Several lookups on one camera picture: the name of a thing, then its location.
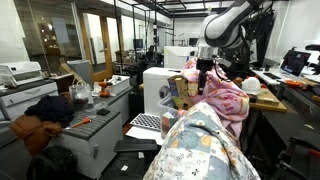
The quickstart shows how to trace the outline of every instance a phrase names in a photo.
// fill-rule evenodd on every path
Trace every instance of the pink blanket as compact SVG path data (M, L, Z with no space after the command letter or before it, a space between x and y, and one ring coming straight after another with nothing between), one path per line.
M203 94L198 95L197 58L190 59L182 69L182 76L188 83L188 93L194 103L207 102L220 116L223 126L237 139L240 136L242 121L248 116L249 97L233 82L222 81L216 74L215 68L207 72L207 82ZM216 65L220 77L225 72Z

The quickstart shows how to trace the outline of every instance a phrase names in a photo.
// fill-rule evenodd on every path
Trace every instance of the laptop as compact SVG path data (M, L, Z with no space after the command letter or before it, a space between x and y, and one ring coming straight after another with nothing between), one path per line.
M277 76L278 80L301 80L301 72L308 65L311 53L289 50L284 56L278 73L269 73Z

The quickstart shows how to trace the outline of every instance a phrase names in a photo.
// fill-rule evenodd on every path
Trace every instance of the trash can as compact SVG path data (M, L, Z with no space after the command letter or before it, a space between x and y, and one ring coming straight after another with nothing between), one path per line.
M67 61L67 64L74 72L76 72L82 78L83 81L88 83L90 87L93 87L90 65L88 60Z

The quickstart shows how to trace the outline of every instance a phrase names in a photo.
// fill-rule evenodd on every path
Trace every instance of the computer monitor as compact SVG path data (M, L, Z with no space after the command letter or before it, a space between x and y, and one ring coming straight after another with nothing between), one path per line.
M303 67L308 64L310 53L289 50L283 58L281 69L299 76Z
M198 38L189 38L189 46L195 47L197 45Z
M143 48L143 40L142 39L133 39L133 48L134 49L142 49Z

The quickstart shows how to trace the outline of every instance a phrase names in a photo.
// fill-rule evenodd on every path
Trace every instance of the keyboard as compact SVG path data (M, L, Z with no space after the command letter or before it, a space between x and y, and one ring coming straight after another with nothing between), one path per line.
M272 73L263 73L264 75L268 76L271 79L281 79L280 77L272 74Z

